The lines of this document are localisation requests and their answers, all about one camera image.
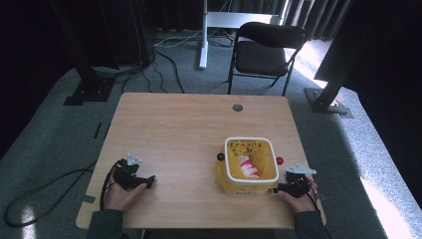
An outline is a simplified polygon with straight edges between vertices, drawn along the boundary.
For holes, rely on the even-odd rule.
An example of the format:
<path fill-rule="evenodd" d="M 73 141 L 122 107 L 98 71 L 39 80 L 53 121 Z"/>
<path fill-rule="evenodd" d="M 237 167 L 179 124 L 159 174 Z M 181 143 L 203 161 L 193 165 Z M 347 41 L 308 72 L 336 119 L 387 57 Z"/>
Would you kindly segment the person's right hand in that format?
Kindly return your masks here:
<path fill-rule="evenodd" d="M 295 213 L 318 211 L 317 208 L 317 184 L 308 177 L 310 190 L 299 198 L 294 198 L 285 191 L 279 191 L 278 195 L 287 202 L 294 210 Z"/>

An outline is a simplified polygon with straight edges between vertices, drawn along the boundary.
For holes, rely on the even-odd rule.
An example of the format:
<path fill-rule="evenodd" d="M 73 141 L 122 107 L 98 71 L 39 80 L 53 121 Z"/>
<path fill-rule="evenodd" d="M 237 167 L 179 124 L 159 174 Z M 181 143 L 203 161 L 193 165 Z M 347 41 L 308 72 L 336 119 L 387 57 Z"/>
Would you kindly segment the black folding chair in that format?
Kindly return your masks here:
<path fill-rule="evenodd" d="M 272 79 L 272 87 L 280 77 L 287 77 L 284 97 L 290 83 L 296 55 L 307 41 L 306 30 L 298 26 L 248 22 L 237 31 L 228 76 L 228 94 L 233 78 Z"/>

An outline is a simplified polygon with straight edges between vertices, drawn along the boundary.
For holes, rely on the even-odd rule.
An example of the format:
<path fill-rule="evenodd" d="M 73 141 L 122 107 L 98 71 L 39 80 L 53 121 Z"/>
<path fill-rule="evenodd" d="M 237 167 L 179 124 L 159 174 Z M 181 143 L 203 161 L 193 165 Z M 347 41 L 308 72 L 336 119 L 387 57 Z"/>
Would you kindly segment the red and white crumpled wrapper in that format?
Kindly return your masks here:
<path fill-rule="evenodd" d="M 248 155 L 239 155 L 240 169 L 245 178 L 260 178 L 261 172 Z"/>

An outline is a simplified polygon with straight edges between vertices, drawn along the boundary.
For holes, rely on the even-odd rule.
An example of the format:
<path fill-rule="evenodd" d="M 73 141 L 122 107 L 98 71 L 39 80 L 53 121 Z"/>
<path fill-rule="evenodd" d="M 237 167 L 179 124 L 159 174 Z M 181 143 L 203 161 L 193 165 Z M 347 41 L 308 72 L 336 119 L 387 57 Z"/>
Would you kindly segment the black metal stand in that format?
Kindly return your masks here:
<path fill-rule="evenodd" d="M 64 48 L 81 80 L 73 94 L 64 101 L 65 106 L 81 106 L 85 102 L 106 102 L 115 78 L 98 76 L 91 67 L 80 38 L 67 14 L 62 0 L 49 0 L 63 32 Z"/>
<path fill-rule="evenodd" d="M 358 58 L 359 53 L 352 51 L 348 57 L 334 60 L 328 65 L 321 65 L 321 73 L 327 80 L 327 85 L 323 89 L 305 88 L 305 94 L 314 113 L 337 114 L 342 119 L 353 118 L 350 108 L 336 97 L 358 62 Z"/>

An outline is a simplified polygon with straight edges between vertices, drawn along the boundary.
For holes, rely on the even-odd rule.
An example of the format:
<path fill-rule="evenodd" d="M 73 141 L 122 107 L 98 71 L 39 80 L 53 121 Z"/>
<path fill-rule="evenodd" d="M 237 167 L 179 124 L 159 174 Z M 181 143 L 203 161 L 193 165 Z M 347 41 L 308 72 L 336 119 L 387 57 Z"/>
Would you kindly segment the person's left hand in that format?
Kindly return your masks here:
<path fill-rule="evenodd" d="M 126 191 L 111 178 L 105 192 L 104 209 L 125 211 L 145 189 L 146 184 L 142 183 L 134 189 Z"/>

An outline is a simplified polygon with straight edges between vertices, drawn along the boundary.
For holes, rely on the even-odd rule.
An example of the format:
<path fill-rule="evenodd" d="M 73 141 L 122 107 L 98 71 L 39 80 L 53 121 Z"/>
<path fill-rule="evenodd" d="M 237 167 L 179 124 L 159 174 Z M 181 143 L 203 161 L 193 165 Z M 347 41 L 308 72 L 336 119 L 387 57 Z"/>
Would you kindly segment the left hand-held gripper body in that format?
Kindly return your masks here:
<path fill-rule="evenodd" d="M 136 175 L 142 160 L 132 155 L 128 155 L 127 159 L 120 159 L 115 166 L 113 172 L 114 182 L 119 184 L 124 190 L 136 188 L 138 185 L 145 183 L 146 179 Z"/>

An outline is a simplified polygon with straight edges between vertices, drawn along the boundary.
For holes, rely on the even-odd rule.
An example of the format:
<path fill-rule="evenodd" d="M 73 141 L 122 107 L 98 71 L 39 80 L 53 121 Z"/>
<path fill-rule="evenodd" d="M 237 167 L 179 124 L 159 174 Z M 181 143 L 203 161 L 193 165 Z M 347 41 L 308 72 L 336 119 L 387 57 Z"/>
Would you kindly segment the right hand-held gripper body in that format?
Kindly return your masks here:
<path fill-rule="evenodd" d="M 294 198 L 300 198 L 311 189 L 311 184 L 307 179 L 307 175 L 316 173 L 317 171 L 315 169 L 299 163 L 287 167 L 285 175 L 286 182 L 280 184 L 280 189 Z"/>

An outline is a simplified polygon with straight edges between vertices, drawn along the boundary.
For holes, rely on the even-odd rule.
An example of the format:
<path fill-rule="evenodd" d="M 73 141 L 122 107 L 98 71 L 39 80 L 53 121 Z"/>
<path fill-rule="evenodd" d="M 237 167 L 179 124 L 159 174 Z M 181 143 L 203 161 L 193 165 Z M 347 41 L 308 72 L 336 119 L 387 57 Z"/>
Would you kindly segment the white desk frame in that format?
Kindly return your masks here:
<path fill-rule="evenodd" d="M 199 68 L 205 70 L 207 68 L 208 58 L 208 28 L 231 28 L 238 29 L 248 22 L 261 22 L 268 24 L 283 25 L 288 5 L 292 0 L 283 0 L 281 11 L 279 14 L 259 14 L 259 13 L 235 13 L 235 12 L 213 12 L 208 10 L 208 0 L 203 0 L 202 13 L 202 42 L 199 59 Z"/>

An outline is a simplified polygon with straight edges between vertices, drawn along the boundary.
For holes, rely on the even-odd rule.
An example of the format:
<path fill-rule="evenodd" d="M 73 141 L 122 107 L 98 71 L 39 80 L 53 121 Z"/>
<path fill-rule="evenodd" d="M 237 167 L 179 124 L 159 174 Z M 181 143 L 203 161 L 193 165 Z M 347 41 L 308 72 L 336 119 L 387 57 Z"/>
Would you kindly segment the yellow toy pot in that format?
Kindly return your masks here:
<path fill-rule="evenodd" d="M 239 155 L 248 155 L 261 172 L 260 178 L 245 178 Z M 230 196 L 258 196 L 278 185 L 280 174 L 272 143 L 262 137 L 228 137 L 215 163 L 217 181 Z"/>

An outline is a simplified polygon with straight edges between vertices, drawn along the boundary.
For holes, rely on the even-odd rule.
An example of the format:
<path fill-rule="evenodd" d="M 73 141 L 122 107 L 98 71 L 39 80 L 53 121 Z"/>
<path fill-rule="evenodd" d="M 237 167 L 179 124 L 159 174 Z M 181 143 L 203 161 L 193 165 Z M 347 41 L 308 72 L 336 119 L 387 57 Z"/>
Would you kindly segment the grey curtain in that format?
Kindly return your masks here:
<path fill-rule="evenodd" d="M 353 0 L 227 0 L 233 13 L 279 15 L 283 24 L 299 26 L 310 40 L 333 40 Z"/>

